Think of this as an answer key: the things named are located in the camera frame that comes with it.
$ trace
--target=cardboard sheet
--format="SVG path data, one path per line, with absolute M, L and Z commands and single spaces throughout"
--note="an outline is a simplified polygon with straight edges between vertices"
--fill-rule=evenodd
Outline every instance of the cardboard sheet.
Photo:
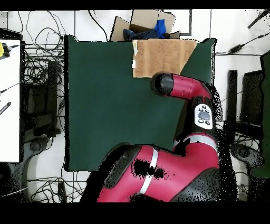
M 160 71 L 180 74 L 196 46 L 193 40 L 135 40 L 133 77 L 151 78 Z

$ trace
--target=cardboard box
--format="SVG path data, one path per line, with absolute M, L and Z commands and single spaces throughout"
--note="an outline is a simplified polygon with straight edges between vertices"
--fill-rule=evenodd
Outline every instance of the cardboard box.
M 152 30 L 155 28 L 157 21 L 163 19 L 165 19 L 166 27 L 166 33 L 164 34 L 165 39 L 178 39 L 180 31 L 170 33 L 175 21 L 174 15 L 156 10 L 133 10 L 130 23 L 119 16 L 115 17 L 110 41 L 124 41 L 124 29 L 131 30 L 134 33 Z

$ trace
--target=white floor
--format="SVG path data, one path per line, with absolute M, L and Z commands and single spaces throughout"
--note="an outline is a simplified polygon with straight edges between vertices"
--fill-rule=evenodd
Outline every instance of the white floor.
M 196 39 L 203 41 L 205 38 L 217 38 L 216 52 L 227 52 L 230 48 L 243 44 L 259 35 L 269 32 L 269 16 L 266 16 L 259 22 L 257 22 L 251 29 L 248 29 L 248 25 L 258 16 L 262 10 L 192 10 L 192 36 L 183 36 L 183 39 Z M 65 29 L 66 34 L 75 35 L 79 41 L 105 41 L 105 35 L 102 30 L 95 24 L 90 18 L 88 12 L 84 11 L 51 11 L 57 15 Z M 175 24 L 172 28 L 172 32 L 180 30 L 181 33 L 188 33 L 189 28 L 189 11 L 188 10 L 165 10 L 165 12 L 171 12 L 176 16 Z M 26 31 L 26 23 L 29 12 L 20 12 L 24 29 L 22 34 L 24 35 L 24 41 L 26 43 L 32 43 L 30 35 L 35 39 L 38 33 L 45 27 L 50 27 L 57 31 L 55 21 L 50 14 L 46 11 L 35 11 L 30 13 L 27 29 L 30 35 Z M 108 38 L 110 37 L 113 22 L 115 16 L 130 21 L 131 11 L 95 11 L 100 25 L 105 29 Z M 58 19 L 56 19 L 60 32 L 64 33 Z M 21 22 L 17 12 L 8 13 L 8 28 L 15 31 L 22 29 Z M 50 30 L 44 30 L 40 37 L 37 39 L 39 43 L 45 43 L 46 37 Z M 238 53 L 241 54 L 263 54 L 270 50 L 270 35 L 262 39 L 255 40 L 246 45 Z M 48 43 L 55 43 L 57 41 L 57 35 L 50 34 L 48 37 Z M 256 71 L 261 69 L 259 57 L 255 56 L 243 56 L 243 55 L 231 55 L 231 56 L 216 56 L 215 60 L 215 86 L 220 94 L 220 98 L 226 98 L 227 91 L 227 72 L 229 69 L 238 70 L 238 91 L 242 89 L 242 77 L 245 72 Z M 238 107 L 237 115 L 240 113 L 240 99 L 241 94 L 238 94 Z M 226 101 L 222 103 L 223 111 L 226 111 Z M 54 139 L 52 147 L 43 152 L 42 154 L 35 156 L 28 168 L 28 179 L 48 178 L 51 176 L 61 176 L 61 167 L 64 160 L 64 147 L 65 139 L 64 133 L 57 136 Z M 233 159 L 233 166 L 235 171 L 245 171 L 245 166 L 242 162 Z M 79 172 L 78 180 L 85 181 L 89 176 L 89 172 Z M 72 173 L 63 171 L 63 177 L 65 180 L 72 181 Z M 39 186 L 44 182 L 30 182 L 29 193 L 33 194 Z M 237 175 L 237 183 L 247 184 L 247 179 L 244 175 Z M 80 183 L 81 187 L 85 187 L 85 183 Z M 66 186 L 67 194 L 72 193 L 72 189 Z M 43 199 L 44 196 L 39 194 L 37 199 Z

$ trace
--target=power adapter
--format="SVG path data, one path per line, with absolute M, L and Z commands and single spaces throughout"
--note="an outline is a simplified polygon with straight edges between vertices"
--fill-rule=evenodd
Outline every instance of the power adapter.
M 239 45 L 234 46 L 233 48 L 229 50 L 228 54 L 234 54 L 235 52 L 240 51 L 243 46 L 245 46 L 245 44 L 239 44 Z

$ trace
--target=robot control buttons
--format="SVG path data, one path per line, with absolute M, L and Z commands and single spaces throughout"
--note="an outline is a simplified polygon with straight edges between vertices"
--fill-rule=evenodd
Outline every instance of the robot control buttons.
M 210 115 L 209 115 L 209 113 L 207 113 L 207 112 L 205 112 L 205 111 L 200 112 L 199 115 L 198 115 L 198 117 L 199 117 L 200 119 L 203 119 L 203 120 L 210 120 Z
M 204 129 L 212 129 L 212 111 L 206 104 L 199 104 L 195 107 L 195 124 Z

